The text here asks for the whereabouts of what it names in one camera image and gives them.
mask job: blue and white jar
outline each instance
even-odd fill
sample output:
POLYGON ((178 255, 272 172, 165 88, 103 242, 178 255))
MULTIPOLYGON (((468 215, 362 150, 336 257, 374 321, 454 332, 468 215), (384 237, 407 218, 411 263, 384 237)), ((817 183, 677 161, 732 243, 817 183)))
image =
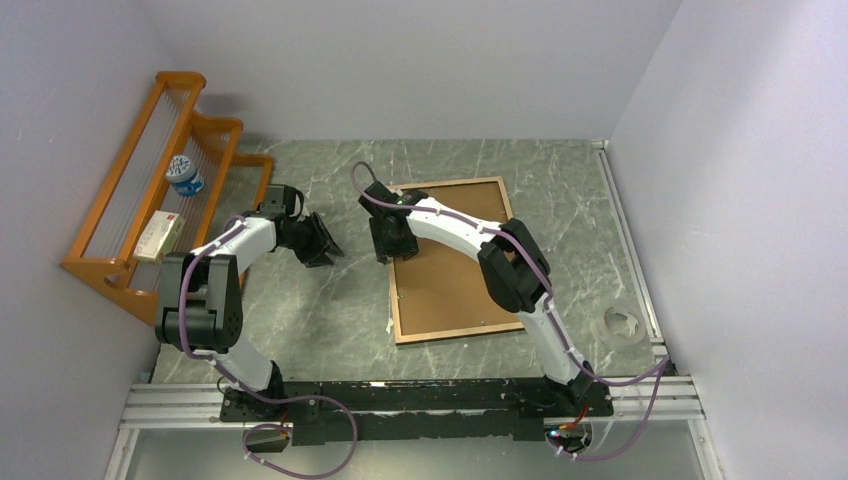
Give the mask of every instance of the blue and white jar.
POLYGON ((196 195, 203 190, 203 177, 185 155, 174 155, 168 171, 165 172, 165 179, 184 197, 196 195))

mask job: marble table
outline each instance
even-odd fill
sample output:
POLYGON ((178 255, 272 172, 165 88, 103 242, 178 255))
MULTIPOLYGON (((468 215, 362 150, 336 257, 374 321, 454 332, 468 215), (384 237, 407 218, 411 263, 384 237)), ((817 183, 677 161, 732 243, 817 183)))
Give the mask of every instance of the marble table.
MULTIPOLYGON (((604 375, 635 375, 653 364, 647 338, 612 351, 589 329, 613 299, 638 306, 610 192, 590 142, 533 140, 245 142, 276 159, 274 183, 296 186, 347 254, 333 267, 304 268, 280 249, 251 267, 245 327, 286 379, 387 380, 539 376, 523 332, 396 346, 389 329, 387 268, 375 260, 368 215, 357 204, 351 165, 365 160, 386 184, 502 176, 513 213, 551 264, 558 310, 578 348, 604 375)), ((234 169, 214 230, 251 207, 258 176, 234 169)), ((154 383, 212 383, 217 373, 165 345, 154 383)))

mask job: wooden frame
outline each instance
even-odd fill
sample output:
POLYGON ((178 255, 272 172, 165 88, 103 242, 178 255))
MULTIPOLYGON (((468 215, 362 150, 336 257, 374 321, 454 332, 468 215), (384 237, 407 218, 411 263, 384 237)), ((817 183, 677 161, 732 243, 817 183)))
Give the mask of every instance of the wooden frame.
MULTIPOLYGON (((426 182, 426 183, 414 183, 414 184, 405 184, 405 185, 393 185, 392 188, 400 189, 400 190, 410 190, 410 189, 426 189, 426 188, 438 188, 438 187, 448 187, 448 186, 460 186, 460 185, 475 185, 480 183, 496 183, 498 186, 498 190, 501 194, 501 201, 503 202, 504 211, 506 213, 507 218, 512 218, 512 208, 509 204, 509 199, 506 194, 506 187, 504 186, 502 177, 485 177, 485 178, 473 178, 473 179, 465 179, 465 180, 447 180, 447 181, 438 181, 438 182, 426 182)), ((468 327, 468 328, 456 328, 451 330, 441 330, 434 331, 429 333, 414 333, 414 334, 404 334, 403 333, 403 323, 401 321, 401 306, 400 306, 400 297, 398 291, 398 281, 397 281, 397 271, 395 268, 394 261, 389 261, 389 299, 391 303, 392 310, 392 323, 394 325, 394 335, 395 335, 395 343, 397 344, 406 344, 406 343, 415 343, 415 342, 424 342, 429 340, 440 340, 446 338, 456 338, 456 337, 465 337, 472 335, 483 335, 487 333, 498 333, 498 332, 507 332, 507 331, 515 331, 522 330, 524 326, 521 324, 521 321, 515 320, 510 323, 501 323, 495 325, 483 325, 479 327, 468 327)))
POLYGON ((206 79, 195 72, 159 72, 156 75, 156 81, 147 100, 142 105, 135 124, 130 129, 124 145, 118 152, 115 162, 106 176, 67 257, 61 262, 62 268, 149 325, 153 325, 156 318, 157 296, 154 291, 130 288, 130 282, 138 265, 136 260, 132 258, 132 252, 145 225, 147 225, 153 212, 161 207, 168 192, 169 186, 165 180, 165 171, 171 157, 182 153, 191 139, 200 149, 202 155, 208 159, 207 161, 217 166, 215 177, 206 179, 206 188, 209 189, 206 203, 188 207, 197 209, 192 211, 201 212, 197 230, 194 232, 192 248, 199 247, 205 242, 227 172, 231 166, 262 169, 254 204, 258 204, 264 197, 265 189, 271 178, 273 168, 271 156, 249 155, 235 151, 242 131, 240 120, 209 117, 194 109, 200 91, 205 85, 206 79), (111 258, 86 257, 86 249, 100 226, 106 208, 113 200, 118 182, 124 175, 142 134, 163 95, 167 96, 178 107, 178 113, 144 191, 140 208, 136 211, 131 224, 123 234, 120 251, 111 258))

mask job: roll of tape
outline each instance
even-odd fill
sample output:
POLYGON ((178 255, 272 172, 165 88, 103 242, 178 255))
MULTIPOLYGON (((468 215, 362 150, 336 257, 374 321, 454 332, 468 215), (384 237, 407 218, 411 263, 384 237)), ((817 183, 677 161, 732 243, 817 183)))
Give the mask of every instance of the roll of tape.
POLYGON ((592 335, 612 349, 629 347, 645 338, 647 325, 641 311, 620 300, 601 302, 602 309, 589 324, 592 335), (613 331, 607 323, 610 319, 623 320, 626 329, 613 331))

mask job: orange wooden shelf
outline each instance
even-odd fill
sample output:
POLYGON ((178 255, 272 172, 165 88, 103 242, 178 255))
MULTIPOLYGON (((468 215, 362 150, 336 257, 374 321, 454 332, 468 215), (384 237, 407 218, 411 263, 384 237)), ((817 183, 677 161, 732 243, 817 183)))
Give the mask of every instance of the orange wooden shelf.
POLYGON ((206 79, 194 72, 159 72, 156 82, 62 268, 143 322, 156 318, 158 267, 132 258, 141 232, 156 210, 177 212, 186 225, 176 249, 206 242, 221 191, 232 167, 261 169, 254 206, 265 195, 273 159, 236 152, 242 122, 195 110, 206 79), (171 157, 198 163, 203 190, 179 197, 165 180, 171 157))

